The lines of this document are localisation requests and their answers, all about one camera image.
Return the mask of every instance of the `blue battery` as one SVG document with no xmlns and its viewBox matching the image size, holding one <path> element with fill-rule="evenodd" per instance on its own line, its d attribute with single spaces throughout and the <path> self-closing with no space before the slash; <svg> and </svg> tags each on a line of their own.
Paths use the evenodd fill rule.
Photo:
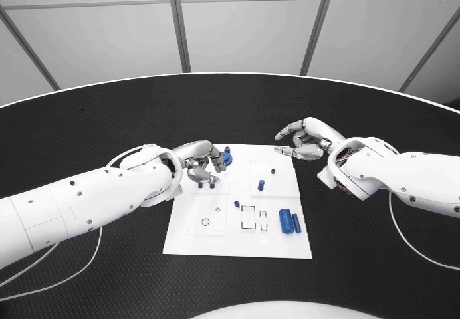
<svg viewBox="0 0 460 319">
<path fill-rule="evenodd" d="M 298 222 L 297 214 L 293 214 L 293 222 L 294 222 L 295 232 L 297 232 L 297 233 L 301 233 L 301 228 L 300 228 L 300 222 Z"/>
<path fill-rule="evenodd" d="M 264 184 L 265 184 L 265 182 L 264 182 L 262 180 L 258 181 L 258 187 L 257 187 L 257 189 L 258 189 L 259 191 L 264 190 Z"/>
<path fill-rule="evenodd" d="M 285 208 L 280 211 L 280 222 L 283 233 L 291 234 L 294 232 L 293 217 L 290 215 L 290 210 Z"/>
</svg>

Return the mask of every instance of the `blue object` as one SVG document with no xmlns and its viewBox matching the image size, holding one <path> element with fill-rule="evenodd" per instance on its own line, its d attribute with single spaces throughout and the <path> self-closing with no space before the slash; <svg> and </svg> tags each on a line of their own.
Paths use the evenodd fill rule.
<svg viewBox="0 0 460 319">
<path fill-rule="evenodd" d="M 297 233 L 301 233 L 301 228 L 300 228 L 300 222 L 298 222 L 297 214 L 293 214 L 293 222 L 294 222 L 295 232 L 297 232 Z"/>
<path fill-rule="evenodd" d="M 294 224 L 293 224 L 293 217 L 290 215 L 288 209 L 283 209 L 280 211 L 280 223 L 281 223 L 283 233 L 291 234 L 294 232 Z"/>
<path fill-rule="evenodd" d="M 231 148 L 226 147 L 225 151 L 222 152 L 225 166 L 229 166 L 232 163 L 232 154 L 229 152 L 231 152 Z"/>
<path fill-rule="evenodd" d="M 264 190 L 264 184 L 265 184 L 265 182 L 264 182 L 262 180 L 259 180 L 259 181 L 258 181 L 258 187 L 257 187 L 257 189 L 258 189 L 259 191 Z"/>
</svg>

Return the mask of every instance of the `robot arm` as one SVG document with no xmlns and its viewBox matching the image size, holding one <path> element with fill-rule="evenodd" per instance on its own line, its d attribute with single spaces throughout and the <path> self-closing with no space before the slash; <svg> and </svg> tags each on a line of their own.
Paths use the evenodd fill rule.
<svg viewBox="0 0 460 319">
<path fill-rule="evenodd" d="M 199 183 L 218 183 L 205 167 L 225 171 L 221 151 L 209 141 L 169 150 L 148 144 L 120 168 L 107 167 L 0 199 L 0 269 L 29 254 L 92 231 L 182 193 L 182 170 Z"/>
<path fill-rule="evenodd" d="M 314 118 L 291 123 L 275 139 L 294 133 L 295 148 L 275 152 L 301 160 L 317 160 L 329 153 L 319 179 L 365 200 L 388 189 L 409 205 L 460 218 L 460 157 L 408 152 L 378 138 L 347 138 Z"/>
</svg>

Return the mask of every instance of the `black textured surface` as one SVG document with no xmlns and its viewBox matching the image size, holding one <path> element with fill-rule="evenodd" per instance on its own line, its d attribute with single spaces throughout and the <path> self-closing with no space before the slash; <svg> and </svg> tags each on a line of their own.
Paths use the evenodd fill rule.
<svg viewBox="0 0 460 319">
<path fill-rule="evenodd" d="M 401 152 L 460 156 L 460 116 L 395 94 L 307 78 L 192 74 L 114 82 L 0 109 L 0 197 L 102 167 L 131 147 L 274 144 L 314 116 L 347 136 L 378 136 Z M 365 202 L 329 190 L 324 166 L 295 161 L 313 260 L 163 255 L 173 202 L 104 228 L 98 256 L 58 288 L 0 304 L 1 318 L 190 318 L 267 300 L 334 304 L 382 318 L 458 318 L 460 272 L 428 263 L 394 229 L 386 192 Z M 428 256 L 460 266 L 460 220 L 395 202 L 395 218 Z M 98 232 L 62 243 L 0 296 L 66 278 L 86 264 Z M 42 255 L 1 272 L 9 278 Z"/>
</svg>

